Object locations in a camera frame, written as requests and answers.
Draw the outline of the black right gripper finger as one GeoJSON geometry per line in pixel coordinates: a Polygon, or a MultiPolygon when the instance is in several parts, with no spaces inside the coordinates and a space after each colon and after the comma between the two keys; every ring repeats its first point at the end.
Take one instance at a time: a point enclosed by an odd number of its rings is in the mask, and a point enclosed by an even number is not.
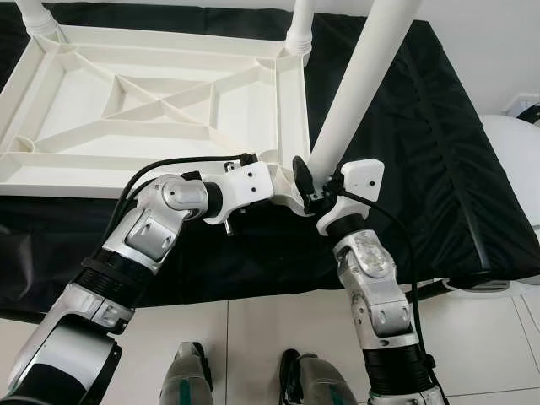
{"type": "Polygon", "coordinates": [[[294,188],[297,189],[302,205],[308,208],[314,199],[313,177],[309,167],[301,157],[293,157],[292,169],[294,172],[294,188]]]}

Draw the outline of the white ribbed plastic table top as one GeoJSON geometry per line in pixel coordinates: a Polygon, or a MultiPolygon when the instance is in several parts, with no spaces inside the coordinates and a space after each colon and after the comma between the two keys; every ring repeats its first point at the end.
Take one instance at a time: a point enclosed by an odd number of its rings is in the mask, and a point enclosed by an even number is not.
{"type": "Polygon", "coordinates": [[[115,199],[146,165],[269,167],[274,203],[300,213],[292,161],[311,152],[305,59],[284,43],[63,24],[24,47],[0,91],[0,196],[115,199]]]}

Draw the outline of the black quilted bench cover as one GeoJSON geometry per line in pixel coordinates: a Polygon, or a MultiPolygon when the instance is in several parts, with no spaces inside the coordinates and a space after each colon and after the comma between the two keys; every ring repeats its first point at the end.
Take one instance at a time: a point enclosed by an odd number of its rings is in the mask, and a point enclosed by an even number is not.
{"type": "MultiPolygon", "coordinates": [[[[54,3],[63,24],[284,42],[282,10],[110,3],[54,3]]],[[[310,150],[337,92],[363,17],[314,17],[304,57],[310,150]]],[[[0,3],[0,91],[32,37],[12,3],[0,3]]],[[[431,26],[415,22],[397,51],[343,162],[385,166],[377,202],[400,224],[373,213],[368,224],[389,247],[402,284],[450,278],[466,262],[464,221],[452,201],[440,140],[443,126],[478,115],[431,26]]],[[[0,313],[43,313],[100,247],[115,199],[0,196],[0,313]]]]}

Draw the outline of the black metal bench leg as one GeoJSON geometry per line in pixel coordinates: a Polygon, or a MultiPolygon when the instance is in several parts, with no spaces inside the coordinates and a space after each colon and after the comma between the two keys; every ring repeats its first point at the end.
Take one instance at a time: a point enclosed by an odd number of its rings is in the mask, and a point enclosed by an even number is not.
{"type": "Polygon", "coordinates": [[[404,284],[402,288],[410,301],[429,300],[429,298],[449,292],[445,281],[444,278],[433,278],[433,280],[417,282],[416,289],[413,288],[412,283],[404,284]]]}

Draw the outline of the silver robot left leg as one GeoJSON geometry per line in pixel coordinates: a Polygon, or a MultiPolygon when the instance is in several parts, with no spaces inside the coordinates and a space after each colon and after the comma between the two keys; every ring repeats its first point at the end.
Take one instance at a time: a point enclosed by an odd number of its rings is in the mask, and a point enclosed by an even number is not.
{"type": "Polygon", "coordinates": [[[205,348],[182,341],[159,390],[159,405],[213,405],[213,377],[205,348]]]}

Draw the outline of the silver robot leg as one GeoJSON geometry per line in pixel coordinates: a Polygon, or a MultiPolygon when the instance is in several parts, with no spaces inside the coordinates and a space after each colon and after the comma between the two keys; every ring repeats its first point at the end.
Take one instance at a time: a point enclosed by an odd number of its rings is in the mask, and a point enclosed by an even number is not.
{"type": "Polygon", "coordinates": [[[213,405],[213,377],[205,348],[182,341],[159,390],[159,405],[213,405]]]}
{"type": "Polygon", "coordinates": [[[315,354],[287,348],[280,359],[281,405],[358,405],[346,379],[315,354]]]}

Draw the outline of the silver robot right leg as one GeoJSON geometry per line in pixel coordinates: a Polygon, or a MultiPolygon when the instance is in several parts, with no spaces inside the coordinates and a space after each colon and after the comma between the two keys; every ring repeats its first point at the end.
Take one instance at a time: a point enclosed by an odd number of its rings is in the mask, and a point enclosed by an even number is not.
{"type": "Polygon", "coordinates": [[[280,359],[281,405],[358,405],[346,379],[315,354],[287,348],[280,359]]]}

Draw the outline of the wall socket with black plug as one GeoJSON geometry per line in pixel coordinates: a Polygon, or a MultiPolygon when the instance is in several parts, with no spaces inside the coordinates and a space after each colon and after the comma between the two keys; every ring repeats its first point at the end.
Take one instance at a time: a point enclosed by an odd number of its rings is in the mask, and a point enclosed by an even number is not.
{"type": "Polygon", "coordinates": [[[503,113],[510,118],[517,118],[531,124],[540,119],[540,100],[536,94],[520,94],[513,98],[503,109],[503,113]]]}

